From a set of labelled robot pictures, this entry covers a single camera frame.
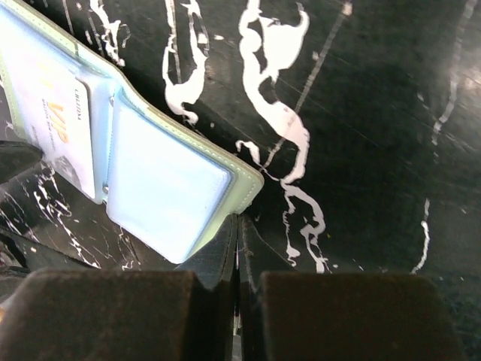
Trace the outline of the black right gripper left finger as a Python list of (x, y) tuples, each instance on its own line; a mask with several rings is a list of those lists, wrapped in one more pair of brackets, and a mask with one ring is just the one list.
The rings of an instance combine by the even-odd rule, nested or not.
[(41, 268), (2, 301), (3, 360), (229, 360), (237, 218), (168, 271)]

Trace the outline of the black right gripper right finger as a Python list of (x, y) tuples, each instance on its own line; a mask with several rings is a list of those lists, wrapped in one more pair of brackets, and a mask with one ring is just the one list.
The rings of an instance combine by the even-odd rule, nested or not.
[(415, 275), (300, 272), (238, 219), (246, 360), (462, 360), (429, 280)]

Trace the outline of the mint green card holder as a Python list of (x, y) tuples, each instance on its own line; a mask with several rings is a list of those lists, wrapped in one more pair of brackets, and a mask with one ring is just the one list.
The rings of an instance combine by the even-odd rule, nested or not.
[[(263, 187), (258, 171), (152, 107), (118, 68), (25, 2), (1, 3), (2, 41), (43, 42), (78, 67), (89, 93), (90, 199), (105, 203), (112, 221), (168, 261), (182, 263), (198, 252)], [(2, 55), (1, 77), (14, 131), (25, 139)]]

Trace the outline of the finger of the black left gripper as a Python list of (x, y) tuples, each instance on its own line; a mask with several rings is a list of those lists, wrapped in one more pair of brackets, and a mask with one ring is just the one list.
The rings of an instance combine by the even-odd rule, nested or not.
[(24, 181), (41, 170), (43, 151), (20, 141), (1, 141), (1, 188)]

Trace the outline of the white gold VIP card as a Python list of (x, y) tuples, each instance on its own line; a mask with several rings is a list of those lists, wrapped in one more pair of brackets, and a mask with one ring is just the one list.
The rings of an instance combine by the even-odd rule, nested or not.
[(43, 42), (1, 42), (17, 131), (76, 188), (95, 198), (89, 93), (78, 67)]

